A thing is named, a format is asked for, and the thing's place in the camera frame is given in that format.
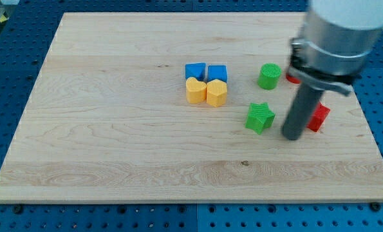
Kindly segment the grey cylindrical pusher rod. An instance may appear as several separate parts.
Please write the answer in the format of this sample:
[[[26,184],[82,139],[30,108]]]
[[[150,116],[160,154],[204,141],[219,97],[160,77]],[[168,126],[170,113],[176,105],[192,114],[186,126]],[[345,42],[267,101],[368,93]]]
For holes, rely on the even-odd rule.
[[[300,138],[323,93],[324,90],[312,88],[307,84],[300,84],[281,128],[286,139],[298,140]]]

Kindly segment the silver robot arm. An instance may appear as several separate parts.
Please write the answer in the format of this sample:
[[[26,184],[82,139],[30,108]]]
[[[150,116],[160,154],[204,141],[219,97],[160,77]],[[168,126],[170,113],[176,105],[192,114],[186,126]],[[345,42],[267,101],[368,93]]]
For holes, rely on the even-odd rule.
[[[290,41],[288,75],[299,79],[281,132],[297,140],[325,91],[349,95],[383,29],[383,0],[311,0]]]

